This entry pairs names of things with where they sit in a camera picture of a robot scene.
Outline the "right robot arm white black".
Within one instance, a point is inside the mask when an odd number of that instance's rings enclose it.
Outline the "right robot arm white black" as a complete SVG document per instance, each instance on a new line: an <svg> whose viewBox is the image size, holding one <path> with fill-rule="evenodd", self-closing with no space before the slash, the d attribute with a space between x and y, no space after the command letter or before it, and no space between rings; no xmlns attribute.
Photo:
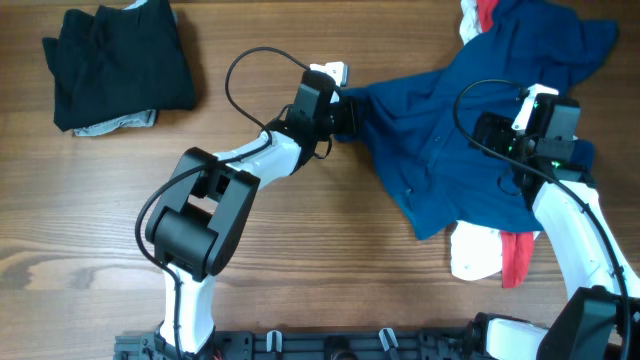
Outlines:
<svg viewBox="0 0 640 360"><path fill-rule="evenodd" d="M589 170L571 161L577 101L529 89L512 123L482 116L474 143L505 158L560 265L568 303L550 328L507 317L486 325L495 359L631 359L638 355L639 278L604 220Z"/></svg>

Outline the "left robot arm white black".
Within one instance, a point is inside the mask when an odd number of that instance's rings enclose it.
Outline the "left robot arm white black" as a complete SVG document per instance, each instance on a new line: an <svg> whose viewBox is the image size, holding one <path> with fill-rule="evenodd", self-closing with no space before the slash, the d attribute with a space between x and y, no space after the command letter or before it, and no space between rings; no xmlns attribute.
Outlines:
<svg viewBox="0 0 640 360"><path fill-rule="evenodd" d="M341 93L347 83L347 69L312 65L293 103L257 139L228 152L194 147L182 155L145 229L166 281L155 358L212 356L216 278L237 249L256 195L317 157L318 143L357 132L357 102Z"/></svg>

